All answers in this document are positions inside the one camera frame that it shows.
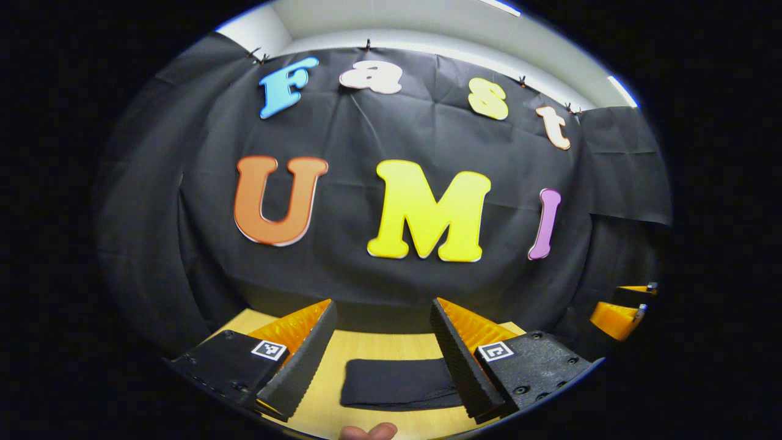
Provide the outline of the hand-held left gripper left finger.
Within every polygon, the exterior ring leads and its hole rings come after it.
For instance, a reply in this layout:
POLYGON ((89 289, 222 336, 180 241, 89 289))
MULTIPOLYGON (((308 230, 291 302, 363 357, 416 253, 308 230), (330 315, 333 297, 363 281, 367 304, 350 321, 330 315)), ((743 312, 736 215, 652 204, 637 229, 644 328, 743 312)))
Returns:
POLYGON ((310 387, 335 331, 326 299, 249 334, 226 329, 172 360, 171 368, 244 413, 288 421, 310 387))

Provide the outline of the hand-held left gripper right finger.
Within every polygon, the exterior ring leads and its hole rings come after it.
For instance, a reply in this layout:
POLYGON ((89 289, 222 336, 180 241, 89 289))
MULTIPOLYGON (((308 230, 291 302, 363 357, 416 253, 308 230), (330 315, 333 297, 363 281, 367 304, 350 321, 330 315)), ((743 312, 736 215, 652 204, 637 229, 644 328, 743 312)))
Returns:
POLYGON ((432 301, 430 323, 467 415, 479 424, 544 406, 605 356, 604 331, 592 323, 565 340, 543 328, 494 322, 443 298, 432 301))

